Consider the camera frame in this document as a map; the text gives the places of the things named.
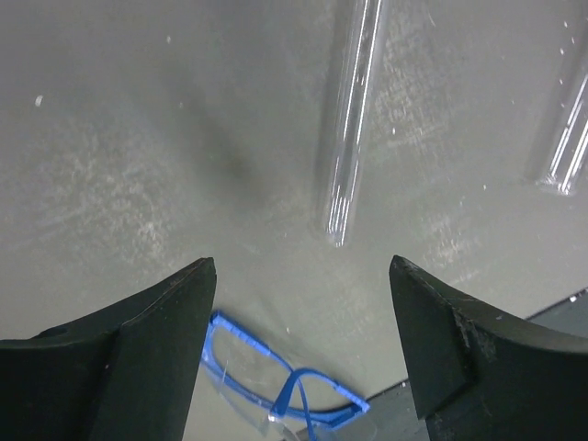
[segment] blue safety glasses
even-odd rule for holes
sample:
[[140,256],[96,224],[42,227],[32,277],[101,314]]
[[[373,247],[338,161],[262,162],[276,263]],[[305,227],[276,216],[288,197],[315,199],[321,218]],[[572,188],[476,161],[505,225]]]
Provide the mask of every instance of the blue safety glasses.
[[[230,342],[230,350],[222,351],[223,342]],[[306,424],[311,441],[333,440],[337,439],[335,430],[369,410],[367,401],[322,372],[309,367],[293,368],[266,343],[220,311],[210,318],[201,363],[232,408],[265,435],[273,427],[287,440],[298,441],[294,429],[299,427],[285,424],[292,420]],[[250,370],[243,375],[240,369],[246,365]],[[272,381],[281,389],[264,389]],[[327,391],[339,396],[336,409],[316,410],[309,405],[309,393],[321,398]],[[293,405],[294,394],[300,405]],[[264,417],[252,417],[251,412],[243,410],[246,406],[261,410]]]

